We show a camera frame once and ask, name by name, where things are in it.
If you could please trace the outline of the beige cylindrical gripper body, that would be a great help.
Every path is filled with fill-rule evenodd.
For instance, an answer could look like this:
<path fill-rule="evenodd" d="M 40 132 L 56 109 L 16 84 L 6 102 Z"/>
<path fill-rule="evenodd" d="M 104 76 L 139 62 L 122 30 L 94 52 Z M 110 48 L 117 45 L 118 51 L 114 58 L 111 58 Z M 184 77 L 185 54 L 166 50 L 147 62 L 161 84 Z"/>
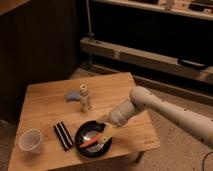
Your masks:
<path fill-rule="evenodd" d="M 134 115 L 135 106 L 129 99 L 127 99 L 109 112 L 108 121 L 117 127 L 121 127 Z"/>

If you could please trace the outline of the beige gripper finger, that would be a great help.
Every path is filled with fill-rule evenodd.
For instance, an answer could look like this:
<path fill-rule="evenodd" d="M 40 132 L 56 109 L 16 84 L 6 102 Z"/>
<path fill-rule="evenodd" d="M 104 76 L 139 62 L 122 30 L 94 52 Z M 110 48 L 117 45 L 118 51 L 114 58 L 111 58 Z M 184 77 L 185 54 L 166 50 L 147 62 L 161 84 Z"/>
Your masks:
<path fill-rule="evenodd" d="M 101 136 L 98 140 L 99 145 L 104 145 L 110 138 L 115 134 L 115 127 L 111 124 L 107 124 L 101 133 Z"/>
<path fill-rule="evenodd" d="M 98 123 L 105 123 L 108 121 L 108 115 L 103 115 L 96 120 Z"/>

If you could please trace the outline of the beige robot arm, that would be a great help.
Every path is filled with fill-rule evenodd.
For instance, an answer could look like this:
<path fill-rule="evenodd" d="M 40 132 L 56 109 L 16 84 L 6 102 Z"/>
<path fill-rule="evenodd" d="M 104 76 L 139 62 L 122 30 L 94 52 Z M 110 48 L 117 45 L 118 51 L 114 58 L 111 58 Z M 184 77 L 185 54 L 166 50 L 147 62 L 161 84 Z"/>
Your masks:
<path fill-rule="evenodd" d="M 132 88 L 128 99 L 97 119 L 98 123 L 106 124 L 98 142 L 105 144 L 113 137 L 118 127 L 127 124 L 131 118 L 146 109 L 156 111 L 192 137 L 213 149 L 212 118 L 164 101 L 147 88 L 141 86 Z"/>

